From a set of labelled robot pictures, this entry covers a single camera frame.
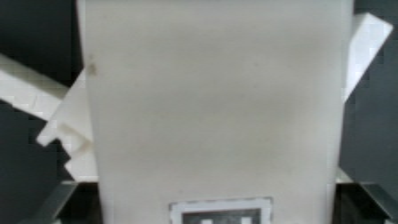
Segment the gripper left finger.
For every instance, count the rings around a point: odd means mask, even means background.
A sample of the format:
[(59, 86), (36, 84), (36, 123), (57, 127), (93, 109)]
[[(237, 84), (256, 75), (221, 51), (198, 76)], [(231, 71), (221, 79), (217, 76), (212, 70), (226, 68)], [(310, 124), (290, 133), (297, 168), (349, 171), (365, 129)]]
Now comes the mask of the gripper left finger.
[(103, 224), (98, 183), (64, 181), (18, 224)]

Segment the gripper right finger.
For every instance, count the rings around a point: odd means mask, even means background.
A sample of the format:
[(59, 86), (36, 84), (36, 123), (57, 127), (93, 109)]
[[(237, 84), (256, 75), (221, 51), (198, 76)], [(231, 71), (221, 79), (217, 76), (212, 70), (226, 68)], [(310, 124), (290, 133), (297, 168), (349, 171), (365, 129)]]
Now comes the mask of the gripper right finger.
[(398, 224), (398, 201), (375, 183), (340, 183), (333, 224)]

